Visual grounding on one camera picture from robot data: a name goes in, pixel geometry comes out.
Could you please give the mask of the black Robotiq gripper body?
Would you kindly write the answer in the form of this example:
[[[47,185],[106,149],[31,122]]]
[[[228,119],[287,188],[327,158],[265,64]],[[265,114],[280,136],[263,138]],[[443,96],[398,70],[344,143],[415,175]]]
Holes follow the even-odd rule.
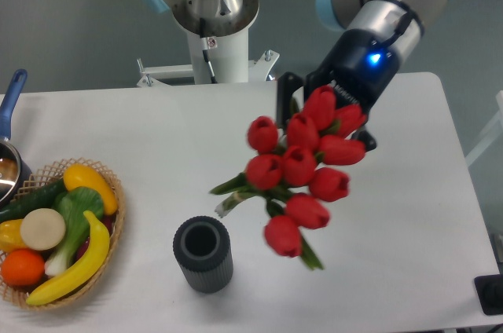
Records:
[[[341,35],[320,66],[306,76],[304,97],[330,85],[337,108],[357,104],[364,115],[369,115],[400,65],[398,54],[374,34],[351,29]]]

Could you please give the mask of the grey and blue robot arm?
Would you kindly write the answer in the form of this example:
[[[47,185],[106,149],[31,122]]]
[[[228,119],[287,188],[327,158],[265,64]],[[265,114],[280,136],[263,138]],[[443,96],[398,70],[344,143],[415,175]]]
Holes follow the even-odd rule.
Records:
[[[259,13],[259,0],[144,0],[152,10],[170,11],[186,33],[189,66],[146,68],[152,75],[197,84],[251,82],[268,76],[274,58],[248,58],[248,30]],[[339,107],[358,106],[369,114],[390,81],[413,52],[426,29],[449,0],[315,0],[319,20],[341,36],[319,67],[305,77],[282,75],[277,83],[276,120],[286,127],[294,92],[309,97],[332,87]]]

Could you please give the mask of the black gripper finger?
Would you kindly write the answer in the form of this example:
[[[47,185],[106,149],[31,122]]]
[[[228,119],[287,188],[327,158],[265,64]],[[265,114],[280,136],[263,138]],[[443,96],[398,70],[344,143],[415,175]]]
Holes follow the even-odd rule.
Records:
[[[303,78],[291,72],[286,72],[277,79],[276,123],[279,128],[285,129],[294,115],[293,95],[302,87]]]
[[[368,131],[366,125],[361,126],[353,132],[351,140],[362,142],[367,152],[371,152],[376,149],[376,138]]]

